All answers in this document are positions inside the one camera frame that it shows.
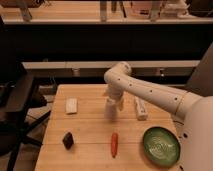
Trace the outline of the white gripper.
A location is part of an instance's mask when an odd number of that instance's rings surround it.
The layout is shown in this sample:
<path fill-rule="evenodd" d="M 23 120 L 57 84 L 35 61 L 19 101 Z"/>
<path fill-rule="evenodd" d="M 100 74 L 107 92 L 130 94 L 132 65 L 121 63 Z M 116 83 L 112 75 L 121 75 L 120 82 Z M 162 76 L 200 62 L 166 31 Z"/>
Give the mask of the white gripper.
<path fill-rule="evenodd" d="M 118 88 L 115 88 L 113 86 L 108 85 L 105 92 L 104 92 L 105 96 L 108 96 L 110 99 L 113 99 L 117 102 L 117 107 L 120 111 L 123 110 L 123 106 L 124 106 L 124 99 L 123 97 L 123 91 L 119 90 Z"/>

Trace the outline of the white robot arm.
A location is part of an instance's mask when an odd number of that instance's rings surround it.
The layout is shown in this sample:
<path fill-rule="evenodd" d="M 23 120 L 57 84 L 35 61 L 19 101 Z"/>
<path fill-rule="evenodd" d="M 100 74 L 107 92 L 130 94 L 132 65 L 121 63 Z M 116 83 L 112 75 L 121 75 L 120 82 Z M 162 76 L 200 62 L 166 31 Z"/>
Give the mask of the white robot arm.
<path fill-rule="evenodd" d="M 119 102 L 126 91 L 183 120 L 179 166 L 183 171 L 213 171 L 213 96 L 139 80 L 131 72 L 127 62 L 105 72 L 109 98 Z"/>

